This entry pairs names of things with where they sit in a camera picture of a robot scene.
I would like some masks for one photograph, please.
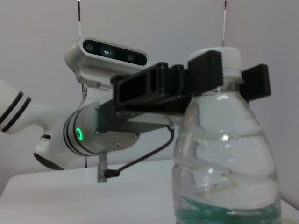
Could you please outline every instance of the black stripe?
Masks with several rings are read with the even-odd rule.
[[[79,155],[81,155],[81,156],[90,156],[90,155],[86,155],[86,154],[80,152],[79,150],[77,150],[77,149],[73,146],[73,144],[71,143],[71,140],[70,140],[70,137],[69,137],[69,132],[68,132],[68,130],[69,130],[69,124],[70,124],[71,118],[74,116],[75,113],[73,113],[73,114],[70,116],[70,119],[69,119],[69,121],[67,122],[67,125],[66,125],[66,127],[65,127],[66,141],[67,141],[67,143],[70,145],[72,152],[76,152],[76,154],[79,154]]]
[[[18,112],[14,115],[14,117],[9,121],[9,123],[2,129],[3,132],[8,131],[8,129],[14,125],[14,123],[17,121],[17,119],[22,115],[24,110],[26,110],[27,106],[31,102],[31,98],[27,97],[25,103],[21,106],[21,108],[18,110]]]
[[[81,155],[81,154],[78,154],[78,153],[76,153],[74,150],[72,150],[72,148],[69,146],[69,144],[68,144],[68,142],[67,142],[67,140],[66,140],[66,138],[65,138],[65,133],[64,133],[64,131],[65,131],[65,126],[66,126],[66,124],[68,123],[68,121],[71,119],[71,117],[73,116],[73,114],[71,115],[71,116],[69,116],[69,118],[65,121],[65,123],[64,123],[64,129],[63,129],[63,137],[64,137],[64,142],[65,142],[65,144],[66,144],[66,146],[74,153],[74,154],[77,154],[77,155],[79,155],[79,156],[83,156],[83,155]]]
[[[39,161],[43,166],[49,168],[49,169],[53,169],[53,170],[64,170],[63,168],[61,168],[60,166],[58,166],[57,164],[43,158],[42,156],[40,156],[37,153],[33,153],[34,157],[37,159],[37,161]]]
[[[78,145],[81,146],[81,148],[83,148],[86,152],[91,153],[91,154],[98,155],[97,153],[93,153],[93,152],[87,150],[87,149],[81,144],[81,142],[79,141],[79,139],[78,139],[77,136],[76,136],[76,120],[77,120],[77,117],[78,117],[79,113],[80,113],[80,112],[78,112],[78,113],[76,114],[75,119],[74,119],[74,123],[73,123],[73,134],[74,134],[74,138],[75,138],[76,142],[78,143]]]
[[[7,110],[4,112],[4,114],[2,114],[2,116],[0,117],[0,125],[1,123],[5,120],[5,118],[10,114],[10,112],[15,108],[15,106],[18,104],[18,102],[20,101],[20,99],[23,97],[24,93],[22,93],[21,91],[19,92],[19,94],[17,95],[17,97],[13,100],[13,102],[11,103],[11,105],[7,108]]]
[[[78,16],[79,16],[79,22],[81,22],[81,15],[80,15],[80,1],[78,1]]]
[[[43,134],[41,139],[51,139],[51,135],[48,135],[48,134]]]

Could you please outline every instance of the black wire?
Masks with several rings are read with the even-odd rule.
[[[134,161],[132,161],[132,162],[130,162],[130,163],[122,166],[121,168],[119,168],[117,170],[112,170],[112,169],[105,170],[104,176],[106,178],[119,176],[120,172],[123,171],[124,169],[126,169],[128,167],[131,167],[131,166],[133,166],[133,165],[135,165],[135,164],[137,164],[137,163],[139,163],[139,162],[141,162],[141,161],[143,161],[143,160],[145,160],[145,159],[153,156],[154,154],[157,154],[158,152],[162,151],[166,147],[168,147],[173,142],[173,140],[174,140],[174,127],[173,126],[169,126],[169,127],[167,127],[167,129],[170,131],[171,137],[168,140],[168,142],[166,142],[164,145],[162,145],[161,147],[157,148],[156,150],[154,150],[154,151],[152,151],[152,152],[150,152],[150,153],[148,153],[148,154],[140,157],[139,159],[136,159],[136,160],[134,160]]]

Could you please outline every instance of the table surface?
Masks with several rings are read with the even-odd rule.
[[[0,223],[174,224],[172,166],[172,160],[139,163],[108,183],[96,183],[97,168],[18,175],[0,198]],[[284,201],[282,210],[299,222]]]

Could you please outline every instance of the depth camera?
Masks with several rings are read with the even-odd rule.
[[[110,89],[113,76],[133,75],[150,65],[144,51],[89,36],[75,41],[64,60],[80,83]]]
[[[118,61],[128,62],[138,65],[146,65],[147,58],[144,54],[132,50],[119,48],[102,42],[85,40],[84,50],[93,55],[113,58]]]

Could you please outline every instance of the cable connector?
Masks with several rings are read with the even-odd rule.
[[[120,172],[117,169],[106,169],[104,171],[105,178],[118,177]]]
[[[172,132],[172,131],[174,131],[174,126],[173,125],[167,126],[167,129],[168,129],[168,131]]]

